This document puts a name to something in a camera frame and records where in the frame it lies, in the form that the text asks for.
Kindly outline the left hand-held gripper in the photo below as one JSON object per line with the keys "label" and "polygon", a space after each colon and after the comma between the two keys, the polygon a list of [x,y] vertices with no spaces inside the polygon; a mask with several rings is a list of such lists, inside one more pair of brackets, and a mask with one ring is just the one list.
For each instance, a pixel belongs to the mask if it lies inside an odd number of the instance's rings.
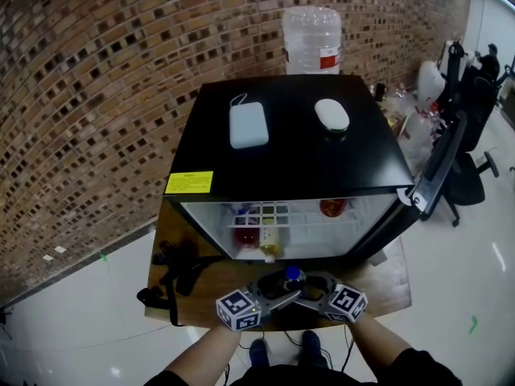
{"label": "left hand-held gripper", "polygon": [[264,293],[287,293],[285,271],[260,276],[250,284],[216,300],[216,314],[231,331],[245,331],[261,326],[272,314],[295,302],[302,294],[296,290],[275,299]]}

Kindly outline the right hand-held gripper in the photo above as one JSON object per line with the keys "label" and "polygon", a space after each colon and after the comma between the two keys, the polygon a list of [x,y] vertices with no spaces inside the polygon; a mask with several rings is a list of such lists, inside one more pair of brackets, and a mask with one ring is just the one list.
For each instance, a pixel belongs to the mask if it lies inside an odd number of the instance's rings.
{"label": "right hand-held gripper", "polygon": [[358,289],[342,283],[336,284],[336,278],[328,272],[305,272],[307,286],[330,293],[328,298],[318,300],[296,298],[295,304],[321,313],[333,322],[355,323],[365,312],[368,299]]}

